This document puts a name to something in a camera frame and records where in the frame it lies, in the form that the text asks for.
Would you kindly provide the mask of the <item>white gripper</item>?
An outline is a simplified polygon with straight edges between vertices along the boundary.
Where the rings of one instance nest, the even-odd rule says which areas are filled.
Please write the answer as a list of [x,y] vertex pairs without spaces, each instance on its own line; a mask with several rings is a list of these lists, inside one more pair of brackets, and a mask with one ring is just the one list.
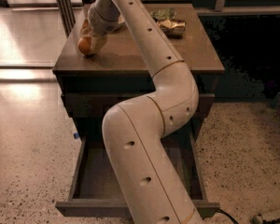
[[91,39],[90,55],[93,55],[98,53],[107,42],[106,35],[113,33],[120,27],[119,20],[108,21],[98,13],[94,5],[91,5],[88,18],[82,23],[79,37]]

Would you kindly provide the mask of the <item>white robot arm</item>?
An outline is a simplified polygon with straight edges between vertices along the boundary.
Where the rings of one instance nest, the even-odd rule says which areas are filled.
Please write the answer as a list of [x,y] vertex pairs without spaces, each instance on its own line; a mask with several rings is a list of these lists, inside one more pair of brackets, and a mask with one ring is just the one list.
[[78,41],[81,53],[124,20],[155,90],[112,106],[103,118],[105,149],[134,224],[203,224],[161,140],[194,115],[199,93],[182,56],[141,0],[96,0]]

